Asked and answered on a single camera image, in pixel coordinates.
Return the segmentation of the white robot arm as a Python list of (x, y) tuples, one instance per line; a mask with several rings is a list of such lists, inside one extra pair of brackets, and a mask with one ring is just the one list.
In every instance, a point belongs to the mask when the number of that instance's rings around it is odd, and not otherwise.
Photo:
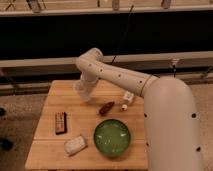
[(149, 171), (204, 171), (199, 114), (189, 86), (175, 77), (156, 77), (103, 62), (92, 48), (76, 59), (77, 92), (87, 98), (99, 79), (144, 99)]

